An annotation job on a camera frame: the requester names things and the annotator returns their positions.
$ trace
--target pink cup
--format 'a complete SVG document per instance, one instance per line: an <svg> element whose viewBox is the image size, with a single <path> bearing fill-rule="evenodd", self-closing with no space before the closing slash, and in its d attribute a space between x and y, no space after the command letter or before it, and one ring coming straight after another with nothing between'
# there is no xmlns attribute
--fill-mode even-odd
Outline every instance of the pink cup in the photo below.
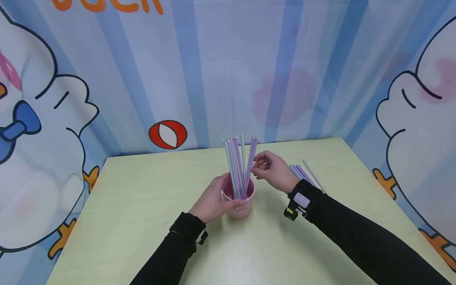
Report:
<svg viewBox="0 0 456 285"><path fill-rule="evenodd" d="M246 205L228 211L227 215L234 220L242 220L247 218L252 212L253 196L255 194L255 184L252 179L249 179L249 186L247 187L247 198L245 199ZM222 198L225 201L233 200L233 184L231 183L231 177L225 179L222 185Z"/></svg>

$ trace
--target black sleeve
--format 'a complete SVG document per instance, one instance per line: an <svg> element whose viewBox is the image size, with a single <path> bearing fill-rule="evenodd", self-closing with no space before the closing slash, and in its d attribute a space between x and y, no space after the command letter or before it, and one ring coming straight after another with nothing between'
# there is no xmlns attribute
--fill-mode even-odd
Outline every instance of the black sleeve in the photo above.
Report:
<svg viewBox="0 0 456 285"><path fill-rule="evenodd" d="M293 192L310 199L307 216L377 284L450 284L394 234L301 180Z"/></svg>
<svg viewBox="0 0 456 285"><path fill-rule="evenodd" d="M130 285L178 285L193 253L180 236L170 232Z"/></svg>

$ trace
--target blue bow tie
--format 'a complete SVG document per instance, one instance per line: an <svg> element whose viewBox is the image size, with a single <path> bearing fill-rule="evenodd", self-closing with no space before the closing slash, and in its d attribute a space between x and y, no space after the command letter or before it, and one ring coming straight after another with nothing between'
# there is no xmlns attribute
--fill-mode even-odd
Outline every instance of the blue bow tie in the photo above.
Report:
<svg viewBox="0 0 456 285"><path fill-rule="evenodd" d="M17 102L13 110L13 122L0 127L0 164L6 162L13 153L16 140L21 135L34 135L41 130L40 119L25 101Z"/></svg>

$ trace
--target cartoon backdrop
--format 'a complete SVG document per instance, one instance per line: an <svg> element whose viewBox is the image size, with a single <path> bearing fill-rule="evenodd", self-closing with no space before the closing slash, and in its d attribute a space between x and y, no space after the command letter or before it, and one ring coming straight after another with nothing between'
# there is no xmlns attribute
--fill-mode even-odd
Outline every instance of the cartoon backdrop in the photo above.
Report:
<svg viewBox="0 0 456 285"><path fill-rule="evenodd" d="M456 270L451 0L0 0L0 283L108 156L342 136Z"/></svg>

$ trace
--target blue striped backdrop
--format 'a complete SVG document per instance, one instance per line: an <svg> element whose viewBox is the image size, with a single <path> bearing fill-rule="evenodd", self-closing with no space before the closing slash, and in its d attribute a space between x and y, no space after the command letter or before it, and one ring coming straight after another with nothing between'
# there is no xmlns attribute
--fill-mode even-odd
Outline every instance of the blue striped backdrop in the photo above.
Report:
<svg viewBox="0 0 456 285"><path fill-rule="evenodd" d="M99 13L78 0L67 11L51 0L0 5L48 43L59 74L88 84L100 113L81 134L87 173L109 156L168 151L148 132L175 120L188 133L177 150L241 133L261 143L342 136L369 170L389 176L377 106L456 16L451 0L161 0L163 15L152 1L149 13L109 1ZM434 234L407 199L397 202ZM57 238L0 253L0 283L45 284ZM447 252L456 259L453 246Z"/></svg>

